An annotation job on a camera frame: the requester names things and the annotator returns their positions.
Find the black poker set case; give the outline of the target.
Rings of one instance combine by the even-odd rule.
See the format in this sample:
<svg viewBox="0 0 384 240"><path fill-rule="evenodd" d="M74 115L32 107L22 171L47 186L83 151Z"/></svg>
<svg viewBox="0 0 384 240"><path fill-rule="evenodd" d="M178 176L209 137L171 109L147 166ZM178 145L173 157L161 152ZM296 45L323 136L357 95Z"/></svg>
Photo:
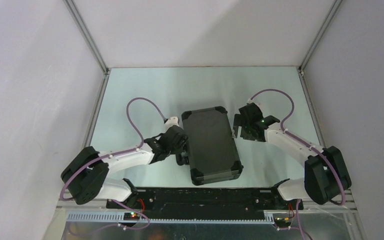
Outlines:
<svg viewBox="0 0 384 240"><path fill-rule="evenodd" d="M195 186L238 179L243 172L238 149L223 106L188 110L181 114L187 141L178 165L188 165Z"/></svg>

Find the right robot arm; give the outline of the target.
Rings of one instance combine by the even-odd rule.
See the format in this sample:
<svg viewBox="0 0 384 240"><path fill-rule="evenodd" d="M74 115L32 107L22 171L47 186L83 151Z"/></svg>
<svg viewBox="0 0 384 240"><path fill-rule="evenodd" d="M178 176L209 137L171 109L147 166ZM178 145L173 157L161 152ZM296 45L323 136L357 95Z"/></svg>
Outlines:
<svg viewBox="0 0 384 240"><path fill-rule="evenodd" d="M278 147L304 168L303 178L286 179L273 187L275 192L270 201L275 208L284 209L298 199L312 200L319 205L333 203L337 196L341 196L337 205L346 200L345 191L352 186L352 180L337 147L324 147L293 134L278 118L264 116L254 102L247 103L235 114L232 131L234 138Z"/></svg>

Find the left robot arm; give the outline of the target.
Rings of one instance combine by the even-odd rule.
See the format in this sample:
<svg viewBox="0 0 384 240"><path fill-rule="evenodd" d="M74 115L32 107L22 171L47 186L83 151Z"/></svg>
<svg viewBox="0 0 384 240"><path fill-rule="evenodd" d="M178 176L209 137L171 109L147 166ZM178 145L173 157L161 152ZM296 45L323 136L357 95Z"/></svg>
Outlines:
<svg viewBox="0 0 384 240"><path fill-rule="evenodd" d="M173 125L166 132L145 139L140 148L102 154L92 146L85 147L60 175L63 190L71 195L65 198L61 193L60 200L84 205L94 199L107 199L118 201L125 208L133 208L138 202L135 186L127 178L115 180L110 176L180 154L187 139L185 131Z"/></svg>

